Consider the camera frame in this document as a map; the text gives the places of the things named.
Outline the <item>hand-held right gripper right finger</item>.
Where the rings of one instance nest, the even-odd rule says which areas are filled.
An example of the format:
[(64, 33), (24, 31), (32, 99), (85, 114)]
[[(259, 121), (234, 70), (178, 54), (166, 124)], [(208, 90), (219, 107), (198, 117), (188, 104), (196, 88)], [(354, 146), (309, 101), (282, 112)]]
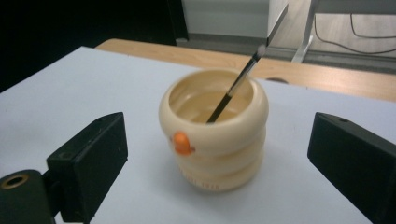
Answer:
[(373, 224), (396, 224), (395, 144), (318, 112), (307, 158)]

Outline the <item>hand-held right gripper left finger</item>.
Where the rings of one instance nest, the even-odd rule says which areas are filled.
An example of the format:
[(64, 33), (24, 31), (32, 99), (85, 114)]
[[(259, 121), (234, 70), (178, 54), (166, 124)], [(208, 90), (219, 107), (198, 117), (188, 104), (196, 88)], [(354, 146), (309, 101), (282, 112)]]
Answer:
[(96, 119), (53, 152), (47, 165), (64, 196), (63, 221), (90, 222), (127, 161), (121, 112)]

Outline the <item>cream ribbed cup orange knob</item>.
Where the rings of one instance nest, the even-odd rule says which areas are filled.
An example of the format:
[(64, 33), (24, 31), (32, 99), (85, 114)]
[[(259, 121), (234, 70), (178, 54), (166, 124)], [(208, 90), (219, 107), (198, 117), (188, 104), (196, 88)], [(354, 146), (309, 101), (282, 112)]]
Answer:
[(207, 122), (237, 76), (231, 69), (195, 71), (160, 103), (159, 122), (180, 172), (200, 189), (236, 189), (262, 164), (269, 103), (258, 81), (245, 79), (218, 119)]

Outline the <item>thin black brush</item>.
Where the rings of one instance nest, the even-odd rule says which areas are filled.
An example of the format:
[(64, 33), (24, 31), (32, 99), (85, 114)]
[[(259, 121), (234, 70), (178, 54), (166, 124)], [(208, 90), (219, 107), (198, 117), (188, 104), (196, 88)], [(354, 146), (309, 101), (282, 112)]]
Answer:
[(253, 69), (253, 67), (256, 65), (256, 63), (262, 58), (262, 56), (265, 54), (266, 51), (266, 46), (265, 45), (260, 45), (258, 46), (256, 52), (252, 55), (246, 66), (243, 68), (243, 70), (240, 72), (240, 74), (237, 76), (236, 80), (234, 81), (233, 85), (230, 87), (230, 89), (227, 90), (221, 101), (219, 102), (218, 106), (216, 109), (213, 111), (209, 119), (207, 120), (207, 123), (214, 123), (222, 113), (222, 111), (225, 109), (227, 104), (231, 101), (233, 98), (233, 95), (239, 88), (239, 86), (243, 83), (245, 78), (248, 76), (250, 71)]

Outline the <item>white table board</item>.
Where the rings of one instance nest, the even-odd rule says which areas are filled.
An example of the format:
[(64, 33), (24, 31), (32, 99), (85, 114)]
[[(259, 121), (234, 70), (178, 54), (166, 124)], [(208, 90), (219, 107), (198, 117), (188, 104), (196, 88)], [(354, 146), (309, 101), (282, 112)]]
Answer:
[(190, 68), (81, 48), (0, 93), (0, 177), (45, 171), (47, 157), (93, 120), (122, 112), (129, 156), (92, 224), (371, 224), (308, 160), (318, 112), (396, 144), (396, 104), (264, 81), (270, 105), (260, 171), (212, 193), (181, 175), (158, 121)]

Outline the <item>grey cabinet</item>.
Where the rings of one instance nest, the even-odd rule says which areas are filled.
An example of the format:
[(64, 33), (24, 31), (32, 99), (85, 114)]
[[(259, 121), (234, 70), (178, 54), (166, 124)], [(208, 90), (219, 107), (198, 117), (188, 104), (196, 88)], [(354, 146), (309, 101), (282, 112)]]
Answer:
[(241, 37), (269, 45), (290, 0), (181, 0), (188, 34)]

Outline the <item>white metal desk frame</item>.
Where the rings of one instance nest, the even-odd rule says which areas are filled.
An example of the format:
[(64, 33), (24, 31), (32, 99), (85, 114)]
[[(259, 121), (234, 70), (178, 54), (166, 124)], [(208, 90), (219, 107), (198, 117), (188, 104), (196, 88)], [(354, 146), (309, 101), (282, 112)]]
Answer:
[(309, 50), (316, 14), (396, 15), (396, 0), (310, 0), (303, 41), (292, 58), (294, 63), (301, 63)]

